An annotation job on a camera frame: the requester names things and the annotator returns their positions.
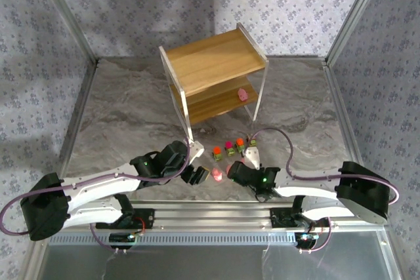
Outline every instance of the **pink cube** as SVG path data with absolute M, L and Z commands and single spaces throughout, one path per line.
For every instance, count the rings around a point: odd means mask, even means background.
M 222 180 L 222 171 L 219 169 L 214 168 L 211 171 L 211 176 L 215 179 L 216 182 L 220 182 Z
M 243 90 L 242 88 L 240 88 L 240 89 L 238 90 L 238 96 L 239 96 L 239 99 L 240 99 L 242 102 L 244 102 L 244 101 L 246 101 L 246 100 L 248 99 L 248 94 L 247 94 L 247 91 Z

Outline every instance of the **gray marble surface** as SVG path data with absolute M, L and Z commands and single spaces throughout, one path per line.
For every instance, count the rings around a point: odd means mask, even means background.
M 262 74 L 251 78 L 257 87 Z M 292 170 L 325 170 L 340 167 L 347 159 L 339 124 L 331 102 L 321 63 L 273 59 L 257 120 L 252 123 L 245 109 L 209 119 L 193 126 L 195 140 L 205 153 L 194 165 L 224 170 L 216 182 L 211 176 L 197 186 L 176 178 L 164 186 L 134 193 L 143 200 L 254 200 L 253 194 L 226 177 L 226 167 L 237 154 L 214 162 L 214 146 L 245 138 L 264 127 L 279 127 L 295 147 Z M 112 169 L 149 151 L 162 150 L 173 140 L 184 138 L 173 108 L 163 67 L 157 60 L 115 58 L 101 60 L 77 135 L 67 176 L 88 175 Z M 289 147 L 276 132 L 258 139 L 264 166 L 284 167 Z

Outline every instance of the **pink object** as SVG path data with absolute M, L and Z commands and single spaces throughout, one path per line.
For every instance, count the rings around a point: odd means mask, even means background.
M 222 171 L 219 169 L 214 168 L 211 170 L 211 176 L 216 180 L 216 182 L 220 182 L 222 180 Z
M 243 90 L 242 88 L 240 88 L 240 89 L 238 90 L 238 96 L 239 96 L 239 99 L 240 99 L 242 102 L 244 102 L 244 101 L 246 101 L 246 100 L 248 99 L 248 94 L 247 94 L 247 91 Z

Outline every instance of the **patterned wallpaper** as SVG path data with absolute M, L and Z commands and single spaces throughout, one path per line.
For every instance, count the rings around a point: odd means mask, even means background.
M 390 208 L 420 279 L 420 0 L 371 0 L 333 69 L 363 160 L 395 183 Z
M 267 54 L 325 56 L 354 0 L 66 0 L 97 56 L 153 56 L 244 26 Z
M 60 169 L 87 63 L 51 0 L 0 0 L 0 207 Z M 6 227 L 22 231 L 18 205 Z M 1 234 L 0 279 L 16 279 L 27 237 Z

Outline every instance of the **wooden shelf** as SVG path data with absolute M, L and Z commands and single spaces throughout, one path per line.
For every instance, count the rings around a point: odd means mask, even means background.
M 247 91 L 248 100 L 242 102 L 238 97 L 239 88 Z M 171 89 L 177 100 L 178 106 L 183 113 L 181 97 L 177 88 L 171 85 Z M 200 93 L 186 98 L 191 125 L 195 125 L 208 118 L 222 115 L 241 106 L 256 102 L 258 94 L 255 92 L 246 76 L 237 77 L 229 81 L 219 83 Z
M 239 29 L 168 50 L 166 54 L 187 97 L 266 66 Z

